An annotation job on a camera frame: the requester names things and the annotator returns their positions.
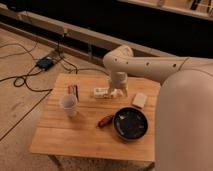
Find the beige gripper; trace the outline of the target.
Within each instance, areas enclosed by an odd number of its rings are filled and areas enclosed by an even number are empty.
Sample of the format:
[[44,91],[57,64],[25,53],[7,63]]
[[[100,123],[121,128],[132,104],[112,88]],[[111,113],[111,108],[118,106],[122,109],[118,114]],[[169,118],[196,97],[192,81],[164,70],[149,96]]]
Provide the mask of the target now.
[[111,95],[115,90],[120,90],[122,95],[127,97],[128,76],[125,72],[111,72],[108,79],[108,94]]

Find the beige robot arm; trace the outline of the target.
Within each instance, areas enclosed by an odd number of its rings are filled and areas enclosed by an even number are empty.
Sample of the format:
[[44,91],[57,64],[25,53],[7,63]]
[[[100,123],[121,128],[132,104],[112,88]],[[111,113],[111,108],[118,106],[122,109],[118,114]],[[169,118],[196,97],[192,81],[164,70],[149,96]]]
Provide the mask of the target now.
[[128,75],[161,84],[155,110],[155,171],[213,171],[213,59],[136,57],[122,45],[103,58],[112,87]]

